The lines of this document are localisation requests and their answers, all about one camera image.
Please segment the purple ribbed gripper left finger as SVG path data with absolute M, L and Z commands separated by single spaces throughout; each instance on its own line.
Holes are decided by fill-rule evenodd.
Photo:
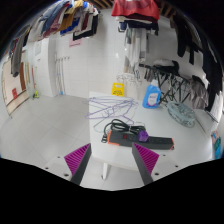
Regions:
M 86 144 L 64 157 L 65 162 L 72 173 L 72 183 L 76 185 L 81 183 L 91 153 L 91 144 Z

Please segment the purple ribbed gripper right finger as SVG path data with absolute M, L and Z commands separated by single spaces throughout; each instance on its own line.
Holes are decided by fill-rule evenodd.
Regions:
M 132 154 L 145 185 L 153 182 L 152 171 L 159 159 L 159 155 L 137 143 L 132 144 Z

